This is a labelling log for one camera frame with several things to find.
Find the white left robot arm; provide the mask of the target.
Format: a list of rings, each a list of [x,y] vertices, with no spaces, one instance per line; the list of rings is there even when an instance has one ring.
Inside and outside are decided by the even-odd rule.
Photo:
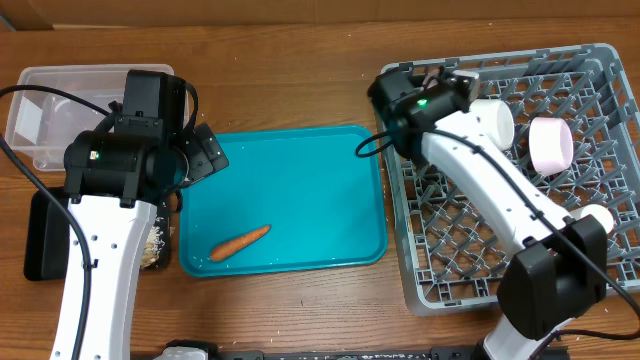
[[[1,145],[70,228],[52,358],[129,358],[140,264],[158,206],[229,164],[211,128],[184,114],[196,97],[182,78],[129,71],[123,101],[65,150],[66,204]]]

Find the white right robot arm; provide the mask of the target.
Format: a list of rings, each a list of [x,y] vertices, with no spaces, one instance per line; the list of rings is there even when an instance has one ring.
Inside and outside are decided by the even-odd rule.
[[[510,114],[477,109],[480,77],[439,68],[414,76],[399,67],[378,75],[367,96],[381,137],[402,157],[444,172],[496,234],[509,264],[497,289],[502,316],[474,352],[485,359],[542,359],[548,345],[574,334],[630,341],[639,334],[572,330],[613,289],[638,303],[607,274],[609,229],[592,214],[573,216],[542,194],[504,155]]]

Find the white plate with food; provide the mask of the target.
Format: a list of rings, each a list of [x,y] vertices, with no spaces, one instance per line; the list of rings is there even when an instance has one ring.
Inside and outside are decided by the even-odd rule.
[[[423,89],[430,89],[439,84],[453,87],[467,101],[477,99],[480,87],[480,76],[476,72],[467,70],[433,70],[427,74],[422,82]]]

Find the pale green bowl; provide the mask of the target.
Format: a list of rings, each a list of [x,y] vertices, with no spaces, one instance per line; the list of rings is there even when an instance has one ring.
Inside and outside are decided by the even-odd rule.
[[[470,110],[479,118],[483,133],[500,150],[508,150],[514,140],[514,119],[509,106],[502,100],[477,99]]]

